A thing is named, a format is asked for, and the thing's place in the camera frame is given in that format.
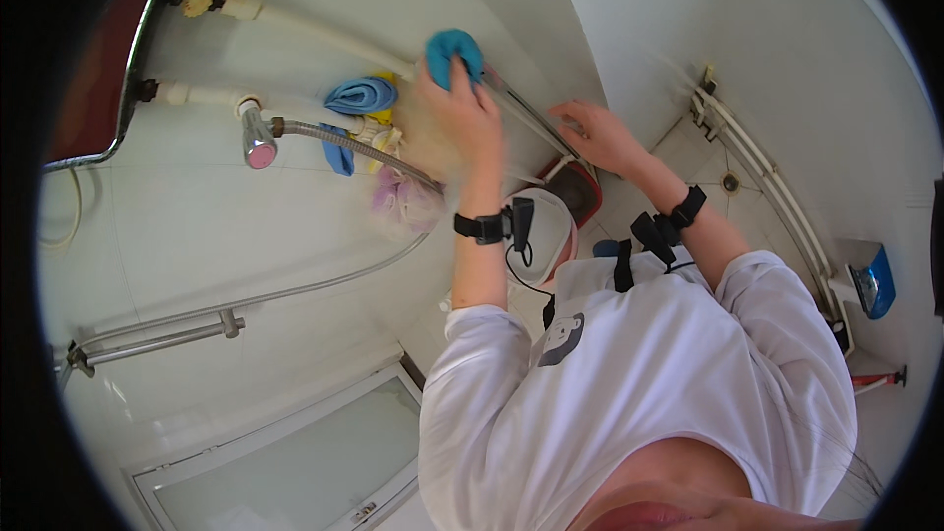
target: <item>woman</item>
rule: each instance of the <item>woman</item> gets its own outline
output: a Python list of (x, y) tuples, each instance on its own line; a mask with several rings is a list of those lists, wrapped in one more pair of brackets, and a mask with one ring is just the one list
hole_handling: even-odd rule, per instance
[[(451, 72), (451, 91), (425, 69), (418, 89), (469, 161), (459, 215), (492, 216), (501, 116), (458, 60)], [(686, 201), (609, 111), (549, 112), (580, 124), (560, 133), (660, 213)], [(457, 236), (449, 345), (420, 414), (420, 491), (438, 528), (858, 526), (812, 517), (856, 445), (849, 372), (813, 298), (707, 204), (680, 236), (677, 264), (694, 265), (666, 274), (652, 253), (633, 255), (625, 293), (614, 258), (561, 265), (554, 323), (534, 347), (507, 312), (502, 243)]]

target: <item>left hand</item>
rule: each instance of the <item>left hand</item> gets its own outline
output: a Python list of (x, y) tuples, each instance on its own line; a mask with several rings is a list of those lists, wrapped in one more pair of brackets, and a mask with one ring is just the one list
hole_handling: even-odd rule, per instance
[(473, 92), (466, 67), (457, 55), (452, 56), (449, 81), (451, 90), (441, 88), (432, 80), (426, 59), (420, 60), (416, 92), (426, 101), (442, 131), (473, 167), (500, 167), (504, 144), (499, 108), (482, 84), (476, 83)]

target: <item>hand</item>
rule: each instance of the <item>hand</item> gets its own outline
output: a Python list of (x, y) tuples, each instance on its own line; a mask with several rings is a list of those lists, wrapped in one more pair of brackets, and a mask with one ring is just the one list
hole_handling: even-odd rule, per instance
[[(590, 164), (632, 180), (633, 169), (644, 164), (649, 153), (617, 116), (608, 109), (584, 100), (569, 100), (548, 113), (560, 118), (557, 131)], [(578, 132), (566, 123), (581, 125)]]
[(499, 108), (481, 84), (476, 83), (473, 92), (459, 56), (452, 56), (449, 81), (451, 90), (441, 88), (430, 77), (426, 59), (420, 61), (416, 92), (426, 101), (440, 129), (473, 167), (501, 168), (504, 146)]

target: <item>wrist strap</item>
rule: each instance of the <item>wrist strap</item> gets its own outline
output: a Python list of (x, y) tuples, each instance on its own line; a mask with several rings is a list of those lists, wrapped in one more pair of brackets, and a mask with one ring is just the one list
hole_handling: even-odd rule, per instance
[(668, 222), (672, 224), (672, 227), (675, 228), (676, 231), (681, 232), (683, 228), (692, 225), (692, 222), (695, 221), (695, 216), (698, 215), (707, 199), (701, 187), (698, 185), (689, 187), (685, 201), (678, 204), (678, 206), (672, 210), (672, 215), (668, 217)]
[(476, 244), (495, 244), (505, 237), (504, 215), (478, 216), (469, 219), (456, 214), (452, 220), (452, 228), (460, 236), (472, 236)]

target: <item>blue cloth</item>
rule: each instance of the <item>blue cloth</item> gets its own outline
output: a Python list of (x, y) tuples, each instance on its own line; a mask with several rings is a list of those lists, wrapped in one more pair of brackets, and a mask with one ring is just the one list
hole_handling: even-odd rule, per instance
[(615, 240), (601, 240), (593, 245), (594, 258), (606, 256), (620, 256), (620, 242)]
[(461, 29), (441, 30), (426, 42), (426, 67), (432, 80), (445, 90), (449, 90), (449, 61), (453, 54), (459, 54), (466, 64), (469, 81), (480, 82), (483, 61), (481, 50), (475, 39)]
[[(394, 105), (396, 97), (396, 87), (390, 81), (380, 76), (365, 76), (345, 81), (327, 93), (324, 108), (346, 115), (364, 115), (389, 109)], [(335, 134), (348, 135), (348, 132), (333, 125), (320, 125)], [(354, 152), (324, 141), (321, 142), (321, 147), (324, 148), (324, 158), (335, 172), (346, 177), (354, 174)]]
[(347, 115), (384, 111), (396, 101), (396, 87), (380, 76), (365, 76), (345, 81), (327, 93), (324, 107)]
[[(348, 136), (348, 132), (342, 128), (334, 127), (326, 123), (319, 123), (322, 128), (334, 132), (339, 136)], [(331, 170), (346, 177), (354, 174), (354, 152), (346, 147), (340, 147), (337, 144), (321, 141), (321, 147), (324, 149), (324, 159), (331, 165)]]

